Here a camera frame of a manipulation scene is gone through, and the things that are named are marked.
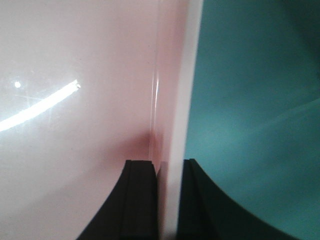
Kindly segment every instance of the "pink panel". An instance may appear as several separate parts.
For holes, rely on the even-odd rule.
[[[148,158],[157,14],[157,0],[0,1],[0,123],[81,85],[0,131],[1,240],[74,240],[125,159]]]

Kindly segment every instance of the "white plastic divider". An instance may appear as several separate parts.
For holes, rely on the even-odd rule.
[[[159,2],[149,158],[158,171],[161,240],[175,238],[202,0]]]

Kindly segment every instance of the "teal plastic surface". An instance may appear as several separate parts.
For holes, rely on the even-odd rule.
[[[185,152],[302,240],[320,239],[320,22],[299,20],[319,4],[204,1]]]

